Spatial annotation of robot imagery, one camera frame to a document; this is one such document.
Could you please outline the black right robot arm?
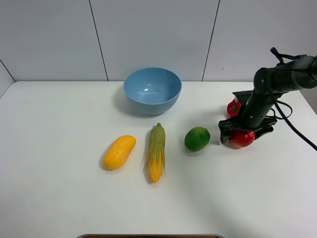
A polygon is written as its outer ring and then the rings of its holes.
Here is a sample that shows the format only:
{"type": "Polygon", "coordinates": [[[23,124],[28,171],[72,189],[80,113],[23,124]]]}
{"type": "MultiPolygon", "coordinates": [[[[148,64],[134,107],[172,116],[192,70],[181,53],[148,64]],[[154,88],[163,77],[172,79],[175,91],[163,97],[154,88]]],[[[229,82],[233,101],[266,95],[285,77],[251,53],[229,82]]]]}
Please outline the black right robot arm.
{"type": "Polygon", "coordinates": [[[254,77],[254,89],[233,95],[241,103],[238,115],[218,123],[220,141],[225,143],[234,130],[255,133],[255,139],[273,132],[277,118],[267,114],[277,99],[290,91],[312,89],[317,86],[317,58],[300,56],[274,68],[261,68],[254,77]]]}

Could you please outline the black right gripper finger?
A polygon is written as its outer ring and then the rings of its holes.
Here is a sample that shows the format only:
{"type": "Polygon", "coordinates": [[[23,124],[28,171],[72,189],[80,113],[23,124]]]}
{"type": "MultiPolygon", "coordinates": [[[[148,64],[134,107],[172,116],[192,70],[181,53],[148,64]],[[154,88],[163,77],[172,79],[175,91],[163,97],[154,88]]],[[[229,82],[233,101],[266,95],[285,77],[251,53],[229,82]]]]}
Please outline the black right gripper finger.
{"type": "Polygon", "coordinates": [[[232,130],[234,129],[233,125],[219,125],[220,130],[220,141],[222,144],[226,143],[228,139],[233,136],[232,130]]]}
{"type": "Polygon", "coordinates": [[[261,136],[273,132],[273,126],[268,125],[257,131],[255,131],[255,140],[259,139],[261,136]]]}

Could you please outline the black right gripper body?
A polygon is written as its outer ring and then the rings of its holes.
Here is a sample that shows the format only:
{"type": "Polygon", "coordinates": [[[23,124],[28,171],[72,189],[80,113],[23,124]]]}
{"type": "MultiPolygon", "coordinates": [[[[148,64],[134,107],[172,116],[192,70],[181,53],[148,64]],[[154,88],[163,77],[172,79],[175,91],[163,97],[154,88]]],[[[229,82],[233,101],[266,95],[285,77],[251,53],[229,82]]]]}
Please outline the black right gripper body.
{"type": "Polygon", "coordinates": [[[221,120],[218,123],[218,127],[220,130],[236,129],[243,131],[257,131],[264,129],[277,123],[277,119],[272,117],[268,118],[266,116],[269,110],[270,108],[268,106],[241,107],[237,116],[221,120]]]}

